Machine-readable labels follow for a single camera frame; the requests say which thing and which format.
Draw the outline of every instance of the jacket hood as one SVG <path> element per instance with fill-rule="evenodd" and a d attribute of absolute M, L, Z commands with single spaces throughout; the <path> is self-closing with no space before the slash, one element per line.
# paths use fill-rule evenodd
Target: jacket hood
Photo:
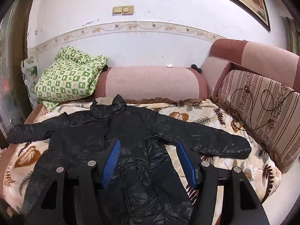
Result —
<path fill-rule="evenodd" d="M 107 119 L 112 113 L 121 113 L 125 110 L 126 103 L 122 96 L 116 95 L 111 105 L 99 105 L 96 100 L 90 107 L 90 113 L 97 119 Z"/>

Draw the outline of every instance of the wall switch panel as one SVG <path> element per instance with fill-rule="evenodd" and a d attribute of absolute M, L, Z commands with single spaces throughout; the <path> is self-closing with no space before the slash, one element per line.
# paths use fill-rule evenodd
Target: wall switch panel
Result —
<path fill-rule="evenodd" d="M 123 7 L 113 7 L 112 8 L 112 15 L 116 16 L 116 15 L 122 15 L 123 12 Z"/>
<path fill-rule="evenodd" d="M 133 6 L 123 6 L 123 15 L 133 15 Z"/>

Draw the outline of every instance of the bedsheet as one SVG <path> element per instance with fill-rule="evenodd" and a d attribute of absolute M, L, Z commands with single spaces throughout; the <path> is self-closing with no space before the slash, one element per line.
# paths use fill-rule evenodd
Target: bedsheet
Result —
<path fill-rule="evenodd" d="M 89 110 L 91 102 L 68 102 L 55 107 L 48 112 L 42 108 L 34 123 L 42 122 L 46 119 L 56 117 L 64 112 L 71 114 L 76 111 Z M 188 100 L 179 103 L 177 106 L 169 103 L 153 104 L 130 104 L 136 107 L 146 107 L 160 114 L 168 115 L 186 122 L 196 122 L 213 128 L 223 129 L 230 134 L 240 135 L 246 138 L 252 151 L 246 160 L 201 156 L 203 160 L 209 161 L 215 167 L 231 169 L 239 166 L 247 176 L 259 199 L 263 202 L 279 186 L 282 177 L 281 172 L 275 166 L 268 154 L 248 136 L 241 124 L 235 122 L 225 111 L 218 108 L 210 100 Z M 3 196 L 6 202 L 17 212 L 26 210 L 23 206 L 25 191 L 33 172 L 35 163 L 45 150 L 48 149 L 49 140 L 27 142 L 18 144 L 12 158 L 6 168 L 3 180 Z M 176 154 L 176 148 L 170 144 L 165 147 L 172 159 L 174 169 L 177 171 L 182 185 L 185 187 L 191 202 L 197 198 L 197 191 L 193 190 L 187 183 L 184 172 Z M 222 210 L 223 187 L 218 187 L 217 202 L 213 218 L 213 225 L 218 225 Z"/>

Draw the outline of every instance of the blanket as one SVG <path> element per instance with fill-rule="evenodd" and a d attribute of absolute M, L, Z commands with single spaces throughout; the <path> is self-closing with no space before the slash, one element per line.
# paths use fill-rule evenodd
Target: blanket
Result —
<path fill-rule="evenodd" d="M 64 112 L 71 114 L 76 111 L 86 111 L 89 110 L 90 105 L 91 103 L 85 102 L 68 102 L 55 107 L 51 112 L 43 107 L 34 122 L 42 122 Z M 231 116 L 218 108 L 210 100 L 185 101 L 177 106 L 170 103 L 130 105 L 146 107 L 157 111 L 160 114 L 168 115 L 182 121 L 196 122 L 200 125 L 223 129 L 230 134 L 243 136 L 249 141 L 252 147 L 252 151 L 247 159 L 238 160 L 201 156 L 202 160 L 209 161 L 215 167 L 224 169 L 231 169 L 234 166 L 239 166 L 262 202 L 264 202 L 279 186 L 282 174 L 268 154 L 254 141 L 253 138 L 248 136 L 246 131 L 242 130 L 243 127 L 240 123 L 235 122 Z M 3 195 L 7 203 L 19 213 L 22 213 L 22 210 L 26 210 L 23 206 L 25 191 L 35 163 L 42 153 L 48 149 L 48 144 L 49 140 L 18 144 L 16 151 L 6 168 L 3 180 Z M 166 143 L 165 147 L 172 159 L 174 169 L 177 171 L 182 185 L 185 187 L 191 202 L 194 203 L 197 198 L 197 191 L 193 190 L 187 183 L 176 154 L 175 146 Z M 223 187 L 218 187 L 213 225 L 218 225 L 220 221 L 222 200 Z"/>
<path fill-rule="evenodd" d="M 60 102 L 90 96 L 107 60 L 105 56 L 92 58 L 71 46 L 61 48 L 35 86 L 38 100 L 51 111 Z"/>

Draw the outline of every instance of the jacket pocket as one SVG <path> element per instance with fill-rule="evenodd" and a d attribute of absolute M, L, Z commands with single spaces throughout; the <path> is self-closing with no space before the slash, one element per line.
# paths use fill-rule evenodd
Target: jacket pocket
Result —
<path fill-rule="evenodd" d="M 128 162 L 121 167 L 121 178 L 127 210 L 143 214 L 158 204 L 156 192 L 150 186 L 151 175 L 143 162 Z"/>

